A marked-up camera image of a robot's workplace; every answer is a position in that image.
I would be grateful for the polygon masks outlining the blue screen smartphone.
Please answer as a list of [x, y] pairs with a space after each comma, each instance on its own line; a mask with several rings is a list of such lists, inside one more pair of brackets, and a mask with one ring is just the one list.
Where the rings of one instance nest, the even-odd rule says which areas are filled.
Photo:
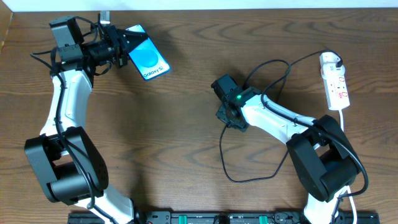
[[145, 81], [153, 80], [170, 70], [170, 65], [150, 37], [131, 51], [129, 56]]

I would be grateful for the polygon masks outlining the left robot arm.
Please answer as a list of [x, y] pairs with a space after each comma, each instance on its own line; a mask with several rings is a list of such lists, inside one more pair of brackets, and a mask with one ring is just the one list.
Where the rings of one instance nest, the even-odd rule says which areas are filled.
[[24, 151], [50, 202], [86, 208], [105, 223], [145, 223], [132, 199], [110, 183], [106, 163], [85, 131], [86, 109], [97, 67], [121, 68], [149, 37], [143, 30], [90, 24], [86, 41], [77, 16], [50, 22], [56, 46], [49, 51], [53, 98], [39, 136]]

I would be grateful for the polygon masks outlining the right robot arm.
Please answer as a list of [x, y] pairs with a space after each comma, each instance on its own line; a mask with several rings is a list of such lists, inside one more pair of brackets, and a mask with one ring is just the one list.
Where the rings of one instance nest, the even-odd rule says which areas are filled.
[[241, 88], [228, 75], [211, 84], [221, 101], [216, 112], [226, 128], [258, 127], [287, 146], [298, 178], [308, 192], [304, 216], [310, 223], [333, 223], [341, 200], [364, 167], [338, 122], [294, 113], [259, 90]]

